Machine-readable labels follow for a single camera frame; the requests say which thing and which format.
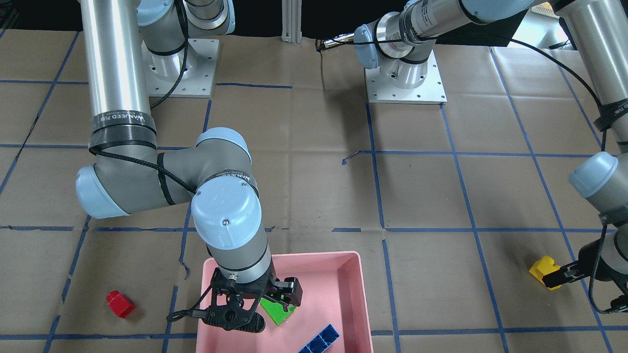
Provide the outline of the yellow toy block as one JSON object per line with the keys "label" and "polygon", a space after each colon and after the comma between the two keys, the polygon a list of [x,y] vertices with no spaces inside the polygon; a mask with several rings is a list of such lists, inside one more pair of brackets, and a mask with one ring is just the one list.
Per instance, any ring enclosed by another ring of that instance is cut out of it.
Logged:
{"label": "yellow toy block", "polygon": [[[545,275],[549,275],[553,272],[558,271],[561,268],[558,264],[555,263],[555,260],[548,255],[544,255],[538,261],[536,261],[531,268],[529,268],[528,273],[532,275],[535,279],[537,279],[541,284],[545,287],[545,282],[543,282],[543,277]],[[549,290],[558,290],[561,288],[561,285],[556,285],[552,287],[547,287]]]}

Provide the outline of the blue toy block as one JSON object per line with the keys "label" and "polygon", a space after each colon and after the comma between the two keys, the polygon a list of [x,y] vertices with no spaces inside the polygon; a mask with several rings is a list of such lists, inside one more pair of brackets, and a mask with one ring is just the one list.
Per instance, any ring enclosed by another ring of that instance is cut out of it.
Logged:
{"label": "blue toy block", "polygon": [[312,338],[298,353],[324,353],[340,338],[337,329],[328,324],[314,338]]}

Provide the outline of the green toy block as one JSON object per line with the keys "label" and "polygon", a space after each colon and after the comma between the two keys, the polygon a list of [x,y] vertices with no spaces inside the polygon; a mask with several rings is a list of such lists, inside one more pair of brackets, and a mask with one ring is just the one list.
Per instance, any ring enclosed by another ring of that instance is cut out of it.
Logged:
{"label": "green toy block", "polygon": [[269,318],[276,326],[280,326],[285,321],[287,321],[287,319],[296,310],[296,306],[289,305],[288,310],[285,311],[285,308],[284,306],[282,306],[282,304],[271,302],[268,299],[261,299],[260,305],[263,307],[264,311],[267,313]]}

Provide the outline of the red toy block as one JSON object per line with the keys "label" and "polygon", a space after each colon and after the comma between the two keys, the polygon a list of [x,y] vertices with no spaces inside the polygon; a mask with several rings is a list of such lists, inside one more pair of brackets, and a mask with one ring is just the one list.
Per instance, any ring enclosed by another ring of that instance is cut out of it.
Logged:
{"label": "red toy block", "polygon": [[108,308],[119,319],[126,319],[134,310],[135,305],[117,290],[110,291],[105,298]]}

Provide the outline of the aluminium frame post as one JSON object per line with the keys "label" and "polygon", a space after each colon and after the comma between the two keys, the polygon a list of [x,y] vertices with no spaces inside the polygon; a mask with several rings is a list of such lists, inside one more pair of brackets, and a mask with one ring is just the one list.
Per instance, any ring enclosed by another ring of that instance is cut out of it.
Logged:
{"label": "aluminium frame post", "polygon": [[281,2],[281,40],[283,42],[301,46],[301,12],[302,0],[283,0]]}

